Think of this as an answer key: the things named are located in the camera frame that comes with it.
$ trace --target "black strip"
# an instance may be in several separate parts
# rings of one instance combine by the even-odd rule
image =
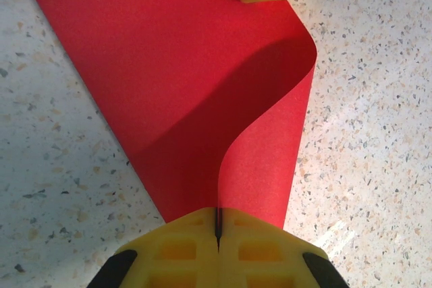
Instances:
[[[320,288],[350,288],[327,259],[310,252],[303,253],[303,259]]]
[[[138,253],[126,250],[110,257],[87,288],[119,288]]]
[[[222,208],[217,207],[215,211],[215,236],[217,241],[217,251],[219,251],[219,244],[222,237]]]

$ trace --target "red paper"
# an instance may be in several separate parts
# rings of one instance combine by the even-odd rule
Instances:
[[[316,59],[286,1],[37,1],[166,221],[283,225]]]

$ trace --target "red paper strip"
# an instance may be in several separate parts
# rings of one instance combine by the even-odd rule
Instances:
[[[166,221],[219,188],[283,225],[316,59],[286,1],[37,1]]]

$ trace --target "speckled floor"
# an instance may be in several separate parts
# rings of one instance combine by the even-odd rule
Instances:
[[[290,0],[319,50],[285,228],[432,287],[432,0]],[[0,287],[85,287],[163,223],[33,0],[0,0]]]

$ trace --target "white speckled surface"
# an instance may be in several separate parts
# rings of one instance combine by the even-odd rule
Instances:
[[[432,0],[291,0],[318,66],[286,229],[352,287],[432,287]],[[0,287],[85,287],[159,226],[34,0],[0,0]]]

